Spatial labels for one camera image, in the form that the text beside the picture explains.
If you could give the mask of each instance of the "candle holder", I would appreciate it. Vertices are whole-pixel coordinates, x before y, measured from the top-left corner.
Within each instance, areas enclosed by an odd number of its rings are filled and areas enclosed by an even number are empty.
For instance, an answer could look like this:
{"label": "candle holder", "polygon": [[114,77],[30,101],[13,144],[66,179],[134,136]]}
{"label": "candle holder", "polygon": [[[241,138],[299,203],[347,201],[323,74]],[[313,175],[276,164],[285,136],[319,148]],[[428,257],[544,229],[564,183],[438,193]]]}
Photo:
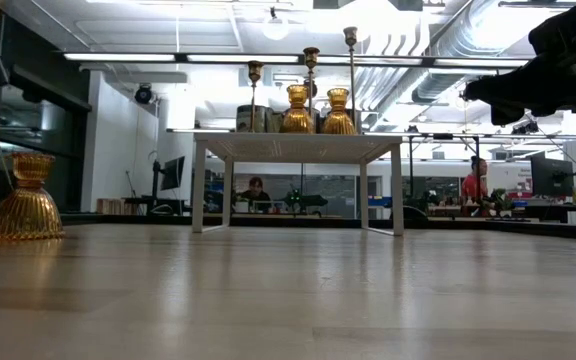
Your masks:
{"label": "candle holder", "polygon": [[255,117],[257,116],[255,112],[255,89],[257,88],[257,81],[261,78],[261,68],[264,66],[263,63],[259,61],[249,61],[248,62],[248,78],[252,81],[252,104],[250,112],[250,128],[249,132],[255,132]]}
{"label": "candle holder", "polygon": [[304,49],[304,55],[306,56],[306,66],[308,67],[308,114],[310,114],[310,118],[313,119],[315,114],[313,113],[313,106],[312,106],[312,93],[313,93],[313,69],[317,66],[317,58],[319,57],[319,49],[315,47],[308,47]]}
{"label": "candle holder", "polygon": [[17,188],[0,205],[0,242],[63,238],[57,205],[42,188],[55,158],[14,153],[12,159]]}
{"label": "candle holder", "polygon": [[355,109],[355,44],[357,43],[357,28],[350,26],[344,29],[344,36],[346,37],[346,45],[348,45],[348,52],[350,53],[350,94],[352,98],[352,123],[355,125],[357,134],[361,134],[361,124],[355,119],[357,112]]}

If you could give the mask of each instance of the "man in red shirt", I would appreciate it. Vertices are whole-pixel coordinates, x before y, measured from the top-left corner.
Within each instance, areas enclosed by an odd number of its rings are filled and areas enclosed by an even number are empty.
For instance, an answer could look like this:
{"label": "man in red shirt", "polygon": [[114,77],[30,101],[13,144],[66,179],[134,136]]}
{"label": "man in red shirt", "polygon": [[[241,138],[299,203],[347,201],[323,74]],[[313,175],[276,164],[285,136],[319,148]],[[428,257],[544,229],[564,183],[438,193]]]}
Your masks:
{"label": "man in red shirt", "polygon": [[461,196],[464,198],[464,204],[470,199],[475,202],[477,198],[477,171],[476,166],[479,167],[479,192],[480,198],[488,196],[488,188],[486,188],[486,183],[481,180],[482,176],[485,176],[488,172],[488,164],[486,160],[473,156],[470,158],[472,164],[472,172],[466,176],[464,182],[461,184]]}

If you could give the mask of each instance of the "person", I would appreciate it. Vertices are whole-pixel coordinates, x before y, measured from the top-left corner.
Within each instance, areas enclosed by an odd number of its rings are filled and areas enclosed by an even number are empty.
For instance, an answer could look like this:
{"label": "person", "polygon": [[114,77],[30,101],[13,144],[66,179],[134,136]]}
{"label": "person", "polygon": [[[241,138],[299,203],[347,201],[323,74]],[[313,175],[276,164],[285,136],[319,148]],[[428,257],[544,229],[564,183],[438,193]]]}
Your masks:
{"label": "person", "polygon": [[472,172],[466,176],[461,184],[461,195],[464,197],[464,204],[470,199],[475,201],[477,198],[477,167],[479,167],[479,196],[481,198],[488,196],[486,183],[481,181],[481,177],[488,173],[488,164],[486,160],[473,156],[470,158],[470,168]]}
{"label": "person", "polygon": [[[254,201],[270,201],[270,196],[264,192],[264,182],[258,176],[248,181],[248,190],[244,191],[241,197],[248,199],[250,206],[254,205]],[[270,203],[263,203],[258,204],[255,210],[266,212],[270,207]]]}

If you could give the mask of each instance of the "table leg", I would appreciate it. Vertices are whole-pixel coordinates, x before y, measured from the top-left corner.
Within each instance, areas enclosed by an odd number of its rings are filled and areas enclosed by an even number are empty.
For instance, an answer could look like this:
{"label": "table leg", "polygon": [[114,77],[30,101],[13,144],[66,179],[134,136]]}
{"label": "table leg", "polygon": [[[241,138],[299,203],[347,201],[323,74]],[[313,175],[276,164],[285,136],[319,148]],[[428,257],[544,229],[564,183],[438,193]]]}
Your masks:
{"label": "table leg", "polygon": [[365,161],[359,164],[359,194],[361,197],[361,227],[368,229],[368,165]]}
{"label": "table leg", "polygon": [[221,222],[222,226],[230,225],[230,201],[232,199],[232,173],[234,162],[232,159],[227,158],[224,161],[226,166],[226,174],[224,177],[224,202],[223,202],[223,220]]}
{"label": "table leg", "polygon": [[206,141],[197,141],[195,148],[195,179],[192,190],[192,232],[203,232],[204,186],[206,181]]}
{"label": "table leg", "polygon": [[401,149],[398,144],[393,145],[390,150],[390,166],[390,178],[392,181],[392,229],[395,236],[401,236],[404,234],[404,208],[401,180]]}

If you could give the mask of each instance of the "red shirt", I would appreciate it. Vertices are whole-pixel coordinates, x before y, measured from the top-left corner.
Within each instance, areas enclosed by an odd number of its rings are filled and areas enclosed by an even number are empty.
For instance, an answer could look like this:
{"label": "red shirt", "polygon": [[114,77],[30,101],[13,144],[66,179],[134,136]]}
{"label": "red shirt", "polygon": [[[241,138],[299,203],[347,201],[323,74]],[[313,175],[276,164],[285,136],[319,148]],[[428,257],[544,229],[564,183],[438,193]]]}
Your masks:
{"label": "red shirt", "polygon": [[[488,188],[486,188],[486,183],[479,181],[479,190],[481,192],[481,196],[488,196]],[[468,196],[471,198],[476,197],[477,195],[477,180],[475,179],[475,175],[470,174],[466,176],[464,182],[461,184],[461,196]]]}

